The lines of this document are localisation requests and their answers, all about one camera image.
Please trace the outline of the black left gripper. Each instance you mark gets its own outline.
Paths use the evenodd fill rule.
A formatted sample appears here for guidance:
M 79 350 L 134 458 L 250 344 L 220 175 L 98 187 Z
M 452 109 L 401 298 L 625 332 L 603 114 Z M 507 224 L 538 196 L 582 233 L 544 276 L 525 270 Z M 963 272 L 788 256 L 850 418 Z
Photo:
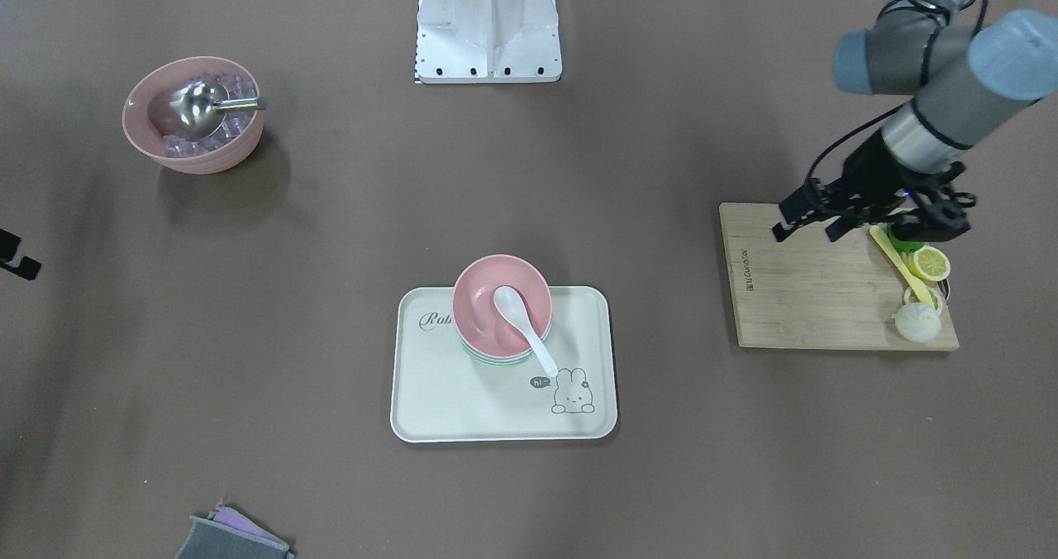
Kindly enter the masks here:
M 805 181 L 784 198 L 778 205 L 779 222 L 771 228 L 772 235 L 776 242 L 784 242 L 799 228 L 832 217 L 836 220 L 825 228 L 831 241 L 863 224 L 890 224 L 906 198 L 902 191 L 902 165 L 889 151 L 883 130 L 878 129 L 846 157 L 834 182 Z

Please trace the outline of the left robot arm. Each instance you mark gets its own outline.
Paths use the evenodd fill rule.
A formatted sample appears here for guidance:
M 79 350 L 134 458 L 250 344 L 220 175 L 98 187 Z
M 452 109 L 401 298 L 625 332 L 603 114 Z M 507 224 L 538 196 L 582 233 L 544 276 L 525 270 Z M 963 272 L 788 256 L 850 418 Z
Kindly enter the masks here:
M 1057 21 L 1013 10 L 956 26 L 974 0 L 891 0 L 875 24 L 843 36 L 832 77 L 844 92 L 904 95 L 875 121 L 835 181 L 813 172 L 779 204 L 772 235 L 825 222 L 829 240 L 865 224 L 902 241 L 945 242 L 969 231 L 975 196 L 955 190 L 962 156 L 1057 84 Z M 979 0 L 982 7 L 989 0 Z

